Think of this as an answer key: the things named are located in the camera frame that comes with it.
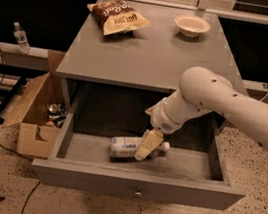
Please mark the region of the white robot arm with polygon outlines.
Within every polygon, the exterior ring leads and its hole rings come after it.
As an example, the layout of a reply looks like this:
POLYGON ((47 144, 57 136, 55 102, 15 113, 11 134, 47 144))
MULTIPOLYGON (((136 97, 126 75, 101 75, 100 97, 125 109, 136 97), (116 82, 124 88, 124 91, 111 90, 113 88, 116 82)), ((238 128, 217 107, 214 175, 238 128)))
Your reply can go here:
POLYGON ((268 104, 239 93, 210 69, 196 66, 183 72, 173 94, 145 111, 152 129, 142 136, 134 158, 143 160, 166 134, 210 112, 218 113, 268 152, 268 104))

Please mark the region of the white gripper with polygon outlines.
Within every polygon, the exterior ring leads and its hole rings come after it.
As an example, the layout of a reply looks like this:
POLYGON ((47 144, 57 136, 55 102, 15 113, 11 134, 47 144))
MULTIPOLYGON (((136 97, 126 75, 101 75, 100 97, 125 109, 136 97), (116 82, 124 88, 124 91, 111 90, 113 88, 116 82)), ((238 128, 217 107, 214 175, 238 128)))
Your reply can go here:
POLYGON ((165 111, 166 100, 166 98, 163 98, 144 111, 145 114, 149 115, 151 126, 154 129, 147 129, 144 132, 142 141, 138 145, 134 155, 136 160, 142 161, 149 156, 151 151, 162 143, 164 138, 163 134, 170 135, 183 126, 181 123, 175 123, 168 117, 165 111))

